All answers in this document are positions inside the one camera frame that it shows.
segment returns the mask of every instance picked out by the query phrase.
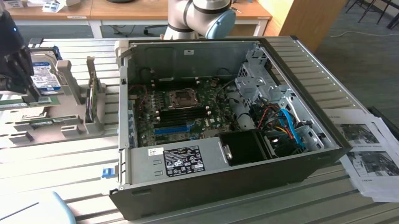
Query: power supply label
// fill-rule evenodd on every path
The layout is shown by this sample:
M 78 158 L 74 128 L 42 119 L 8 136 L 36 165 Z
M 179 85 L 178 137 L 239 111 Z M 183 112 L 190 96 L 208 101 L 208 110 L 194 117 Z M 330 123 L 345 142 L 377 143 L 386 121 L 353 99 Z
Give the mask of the power supply label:
M 164 150 L 163 157 L 170 177 L 206 170 L 199 146 Z

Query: blue cable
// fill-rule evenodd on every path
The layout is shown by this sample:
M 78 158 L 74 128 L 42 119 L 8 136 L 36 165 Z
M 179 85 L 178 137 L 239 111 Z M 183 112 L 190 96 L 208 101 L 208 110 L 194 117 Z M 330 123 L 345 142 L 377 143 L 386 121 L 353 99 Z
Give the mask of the blue cable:
M 293 120 L 291 120 L 291 116 L 290 116 L 289 111 L 287 111 L 286 109 L 281 109 L 281 112 L 282 112 L 282 113 L 286 115 L 286 117 L 287 117 L 290 130 L 291 130 L 291 133 L 293 133 L 293 135 L 294 135 L 294 138 L 295 138 L 297 143 L 298 143 L 302 147 L 305 147 L 305 143 L 301 141 L 301 137 L 299 137 L 298 134 L 297 134 L 297 131 L 295 131 L 295 128 L 294 128 L 294 122 L 293 122 Z M 282 124 L 282 126 L 285 126 L 285 120 L 283 120 L 283 119 L 281 119 L 281 124 Z

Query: metal table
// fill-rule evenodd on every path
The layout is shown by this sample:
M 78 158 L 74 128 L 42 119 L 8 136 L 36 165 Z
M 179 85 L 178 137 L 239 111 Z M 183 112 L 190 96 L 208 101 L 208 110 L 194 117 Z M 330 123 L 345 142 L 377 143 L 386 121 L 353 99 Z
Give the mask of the metal table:
M 267 39 L 322 108 L 365 109 L 299 41 L 291 37 Z M 354 189 L 342 165 L 333 164 L 319 169 L 302 183 L 134 222 L 124 221 L 108 196 L 102 194 L 115 183 L 115 178 L 100 180 L 102 168 L 118 162 L 116 40 L 44 40 L 42 46 L 59 46 L 63 58 L 71 60 L 80 84 L 86 84 L 88 79 L 86 57 L 96 57 L 98 76 L 102 83 L 107 83 L 106 128 L 110 135 L 0 150 L 0 200 L 7 200 L 14 193 L 51 189 L 60 194 L 80 224 L 371 224 L 399 220 L 399 204 L 374 203 L 371 198 L 363 197 Z

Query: motherboard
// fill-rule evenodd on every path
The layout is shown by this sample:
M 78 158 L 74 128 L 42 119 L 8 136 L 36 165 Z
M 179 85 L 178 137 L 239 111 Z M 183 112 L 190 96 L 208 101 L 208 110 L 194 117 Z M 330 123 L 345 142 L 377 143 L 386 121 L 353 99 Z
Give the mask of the motherboard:
M 215 137 L 235 130 L 235 114 L 218 78 L 130 86 L 139 147 Z

